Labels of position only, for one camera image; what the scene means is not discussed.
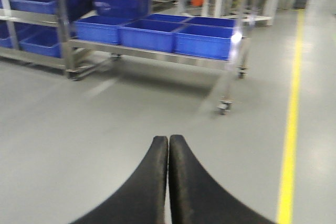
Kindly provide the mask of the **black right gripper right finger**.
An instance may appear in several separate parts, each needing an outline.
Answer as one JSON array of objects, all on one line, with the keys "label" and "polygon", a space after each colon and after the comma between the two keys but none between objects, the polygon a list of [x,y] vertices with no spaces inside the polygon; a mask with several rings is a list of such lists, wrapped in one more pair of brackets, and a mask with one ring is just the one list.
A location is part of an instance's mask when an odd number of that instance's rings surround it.
[{"label": "black right gripper right finger", "polygon": [[182,135],[170,136],[169,194],[173,223],[272,222],[224,189]]}]

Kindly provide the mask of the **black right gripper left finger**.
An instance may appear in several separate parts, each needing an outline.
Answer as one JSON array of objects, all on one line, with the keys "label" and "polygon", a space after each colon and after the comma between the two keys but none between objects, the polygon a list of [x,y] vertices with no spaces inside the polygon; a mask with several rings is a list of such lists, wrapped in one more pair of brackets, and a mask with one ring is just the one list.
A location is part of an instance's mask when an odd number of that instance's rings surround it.
[{"label": "black right gripper left finger", "polygon": [[73,223],[164,223],[168,139],[156,136],[121,187]]}]

